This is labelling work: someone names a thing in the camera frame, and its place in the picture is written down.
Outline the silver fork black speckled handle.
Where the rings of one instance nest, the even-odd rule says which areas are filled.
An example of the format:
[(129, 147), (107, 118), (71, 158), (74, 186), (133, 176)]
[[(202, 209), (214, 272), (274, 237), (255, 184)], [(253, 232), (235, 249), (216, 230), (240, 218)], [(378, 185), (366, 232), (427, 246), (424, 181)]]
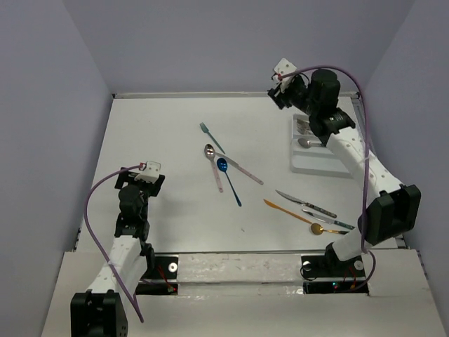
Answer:
[(302, 119), (297, 119), (296, 120), (296, 124), (297, 124), (298, 128), (310, 129), (308, 121), (305, 121), (305, 120), (302, 120)]

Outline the silver spoon teal speckled handle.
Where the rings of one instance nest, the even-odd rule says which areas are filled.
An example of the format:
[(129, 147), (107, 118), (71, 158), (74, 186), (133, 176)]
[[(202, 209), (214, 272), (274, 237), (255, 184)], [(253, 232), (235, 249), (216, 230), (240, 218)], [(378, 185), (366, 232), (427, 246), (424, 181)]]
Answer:
[(314, 143), (312, 141), (310, 141), (309, 139), (306, 138), (298, 138), (297, 139), (297, 143), (299, 146), (309, 149), (312, 147), (325, 147), (325, 145), (321, 144), (321, 143)]

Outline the silver spoon pink handle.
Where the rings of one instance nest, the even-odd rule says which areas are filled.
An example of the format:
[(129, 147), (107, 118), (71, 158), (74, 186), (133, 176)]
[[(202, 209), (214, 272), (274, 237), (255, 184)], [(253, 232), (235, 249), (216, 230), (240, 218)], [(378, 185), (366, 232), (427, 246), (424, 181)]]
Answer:
[(206, 158), (210, 162), (210, 165), (211, 165), (211, 168), (212, 168), (212, 171), (213, 171), (213, 175), (214, 175), (214, 179), (215, 179), (218, 191), (220, 193), (223, 193), (222, 182), (220, 180), (218, 169), (217, 169), (217, 165), (215, 163), (215, 150), (214, 150), (214, 148), (213, 148), (213, 146), (211, 144), (206, 144), (203, 151), (204, 151), (204, 154), (205, 154)]

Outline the silver knife pink handle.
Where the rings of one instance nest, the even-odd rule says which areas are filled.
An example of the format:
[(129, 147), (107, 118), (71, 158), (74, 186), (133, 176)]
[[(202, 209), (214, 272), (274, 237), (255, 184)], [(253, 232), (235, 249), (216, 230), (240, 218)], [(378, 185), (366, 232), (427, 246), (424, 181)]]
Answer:
[(237, 162), (235, 162), (233, 159), (230, 159), (228, 156), (226, 156), (225, 154), (221, 154), (219, 152), (215, 153), (215, 156), (218, 158), (223, 158), (227, 161), (228, 164), (230, 164), (231, 166), (233, 166), (234, 168), (236, 168), (238, 171), (240, 171), (241, 173), (243, 173), (244, 175), (248, 176), (249, 178), (251, 178), (252, 180), (254, 180), (256, 183), (260, 184), (260, 185), (264, 185), (264, 182), (259, 179), (258, 177), (254, 176), (252, 173), (250, 173), (249, 171), (247, 171), (246, 169), (244, 169), (242, 166), (240, 166)]

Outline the blue spoon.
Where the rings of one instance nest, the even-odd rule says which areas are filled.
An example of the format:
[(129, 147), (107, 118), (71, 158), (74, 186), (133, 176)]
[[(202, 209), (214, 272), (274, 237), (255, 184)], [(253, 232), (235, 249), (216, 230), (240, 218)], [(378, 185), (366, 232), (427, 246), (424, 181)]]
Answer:
[(228, 163), (227, 163), (226, 159), (220, 157), (220, 158), (217, 160), (217, 167), (218, 167), (218, 169), (219, 169), (221, 172), (223, 172), (223, 173), (225, 174), (225, 176), (226, 176), (226, 178), (227, 178), (227, 181), (228, 181), (228, 183), (229, 183), (229, 186), (230, 186), (230, 188), (231, 188), (231, 190), (232, 190), (232, 193), (233, 193), (233, 195), (234, 195), (234, 198), (235, 198), (235, 200), (236, 200), (237, 205), (238, 205), (239, 207), (242, 207), (241, 200), (239, 199), (239, 196), (237, 195), (236, 190), (234, 189), (234, 186), (233, 186), (233, 184), (232, 184), (232, 182), (231, 182), (231, 179), (230, 179), (230, 177), (229, 177), (229, 175), (228, 175), (228, 172), (227, 172), (227, 169), (228, 169)]

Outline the teal fork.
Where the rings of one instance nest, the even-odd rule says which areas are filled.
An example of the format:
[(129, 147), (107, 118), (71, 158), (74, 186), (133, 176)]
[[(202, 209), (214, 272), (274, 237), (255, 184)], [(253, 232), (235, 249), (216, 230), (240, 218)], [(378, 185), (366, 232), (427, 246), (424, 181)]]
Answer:
[(222, 146), (219, 144), (219, 142), (215, 139), (215, 137), (213, 136), (213, 134), (210, 132), (209, 128), (208, 128), (203, 122), (201, 122), (201, 123), (199, 124), (199, 126), (200, 126), (201, 130), (202, 130), (206, 135), (208, 135), (208, 137), (215, 143), (215, 145), (219, 148), (219, 150), (224, 154), (224, 153), (225, 153), (224, 149), (223, 149)]

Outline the silver fork slim handle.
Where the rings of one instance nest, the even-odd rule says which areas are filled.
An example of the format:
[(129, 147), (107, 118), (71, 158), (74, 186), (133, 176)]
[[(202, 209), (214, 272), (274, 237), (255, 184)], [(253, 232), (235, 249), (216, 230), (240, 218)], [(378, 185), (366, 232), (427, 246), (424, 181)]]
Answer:
[(303, 136), (312, 136), (313, 133), (309, 128), (297, 128), (297, 132)]

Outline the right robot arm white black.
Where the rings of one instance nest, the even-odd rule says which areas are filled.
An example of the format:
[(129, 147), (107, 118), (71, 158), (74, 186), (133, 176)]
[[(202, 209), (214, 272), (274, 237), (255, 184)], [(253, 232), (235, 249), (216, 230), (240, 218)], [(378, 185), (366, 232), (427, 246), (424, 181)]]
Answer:
[(392, 175), (374, 155), (368, 132), (360, 132), (356, 122), (338, 105), (341, 69), (333, 66), (309, 67), (277, 65), (268, 96), (279, 109), (295, 107), (304, 112), (311, 132), (344, 165), (362, 189), (362, 209), (356, 227), (327, 245), (325, 253), (311, 263), (315, 278), (336, 277), (349, 262), (382, 242), (411, 231), (416, 222), (422, 193), (416, 185), (406, 185)]

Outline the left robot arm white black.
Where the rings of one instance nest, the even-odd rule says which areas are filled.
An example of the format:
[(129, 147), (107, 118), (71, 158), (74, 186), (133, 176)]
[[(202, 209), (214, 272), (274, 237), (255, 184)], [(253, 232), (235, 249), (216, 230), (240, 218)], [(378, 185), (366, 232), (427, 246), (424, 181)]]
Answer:
[(141, 311), (136, 288), (156, 266), (153, 246), (147, 241), (149, 198), (156, 197), (165, 180), (161, 165), (147, 161), (111, 173), (119, 191), (119, 214), (116, 219), (112, 248), (106, 251), (91, 227), (88, 214), (85, 227), (105, 262), (97, 277), (70, 303), (72, 336), (127, 336), (125, 306), (129, 303), (138, 317)]

